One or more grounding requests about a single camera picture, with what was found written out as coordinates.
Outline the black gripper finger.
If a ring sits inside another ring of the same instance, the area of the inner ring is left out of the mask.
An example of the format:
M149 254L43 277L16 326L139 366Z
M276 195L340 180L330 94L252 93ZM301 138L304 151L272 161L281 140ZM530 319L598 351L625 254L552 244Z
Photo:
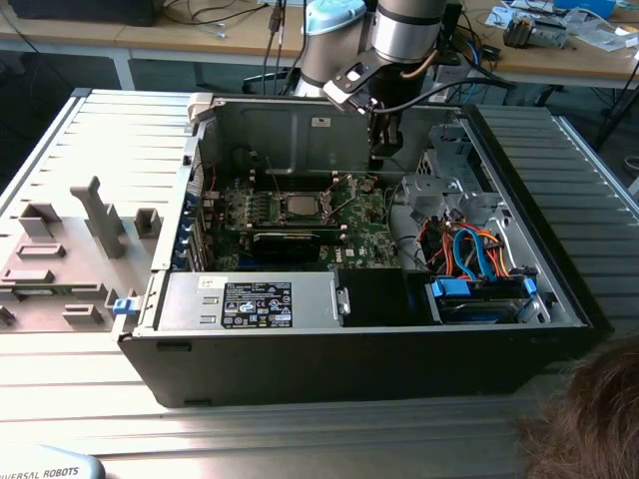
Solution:
M401 114L371 114L368 118L368 143L373 159L390 158L403 146Z

